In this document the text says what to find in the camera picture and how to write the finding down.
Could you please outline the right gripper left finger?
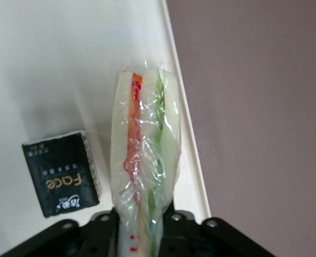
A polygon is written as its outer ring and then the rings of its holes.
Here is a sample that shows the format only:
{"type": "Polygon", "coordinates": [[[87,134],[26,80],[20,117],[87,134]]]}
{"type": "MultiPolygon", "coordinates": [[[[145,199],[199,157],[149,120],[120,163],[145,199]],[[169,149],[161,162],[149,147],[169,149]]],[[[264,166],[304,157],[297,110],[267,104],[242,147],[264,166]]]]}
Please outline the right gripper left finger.
{"type": "Polygon", "coordinates": [[[79,256],[117,256],[119,216],[115,210],[102,211],[80,229],[79,256]]]}

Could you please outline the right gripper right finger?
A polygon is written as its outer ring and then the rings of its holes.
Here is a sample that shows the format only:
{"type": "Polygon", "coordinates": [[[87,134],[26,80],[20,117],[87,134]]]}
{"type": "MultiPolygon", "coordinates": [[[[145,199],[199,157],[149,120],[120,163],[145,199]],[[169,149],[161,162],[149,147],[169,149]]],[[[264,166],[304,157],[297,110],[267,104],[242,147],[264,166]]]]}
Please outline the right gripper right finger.
{"type": "Polygon", "coordinates": [[[195,242],[194,215],[184,210],[167,210],[163,215],[160,256],[201,256],[195,242]]]}

